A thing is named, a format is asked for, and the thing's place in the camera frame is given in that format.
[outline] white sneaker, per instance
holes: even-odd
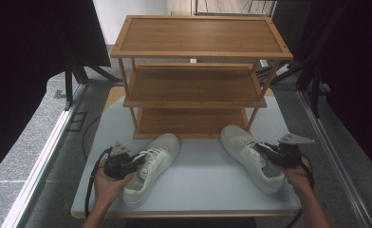
[[[146,151],[141,151],[135,160],[145,156],[145,163],[139,167],[137,175],[124,185],[123,201],[129,206],[142,203],[150,194],[157,177],[177,158],[179,150],[179,139],[167,133],[151,142]]]
[[[236,125],[221,131],[221,141],[227,152],[241,162],[261,191],[274,194],[284,183],[284,172],[272,165],[267,156],[260,154],[251,134]]]

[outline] wooden shoe rack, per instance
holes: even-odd
[[[264,96],[280,62],[292,59],[266,17],[127,16],[110,55],[119,61],[123,106],[130,108],[136,139],[168,132],[215,139],[228,124],[251,129],[257,110],[267,106]],[[123,58],[132,62],[129,82]],[[139,58],[251,64],[136,63]],[[254,72],[259,60],[273,61],[262,86]],[[254,108],[249,118],[246,107]]]

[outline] floor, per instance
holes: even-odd
[[[120,77],[117,61],[111,61],[112,68],[105,70]],[[50,157],[49,166],[39,179],[18,227],[80,227],[83,224],[82,220],[70,216],[71,203],[109,89],[118,85],[89,68],[86,72],[88,85],[76,101],[78,105],[73,118]],[[301,149],[313,162],[315,191],[327,217],[335,227],[372,227],[372,163],[329,108],[325,96],[319,102],[320,118],[312,118],[305,103],[307,93],[299,93],[294,88],[297,77],[287,78],[271,89],[289,131],[318,142]],[[65,81],[64,75],[59,74],[49,81],[43,102],[0,165],[0,227],[27,183],[64,107]],[[363,203],[364,210],[357,208],[358,202]],[[366,218],[370,222],[363,224]],[[284,227],[290,220],[289,217],[261,217],[255,218],[255,223],[257,227]],[[125,224],[123,219],[108,219],[104,227],[124,227]],[[304,227],[303,220],[300,219],[295,227]]]

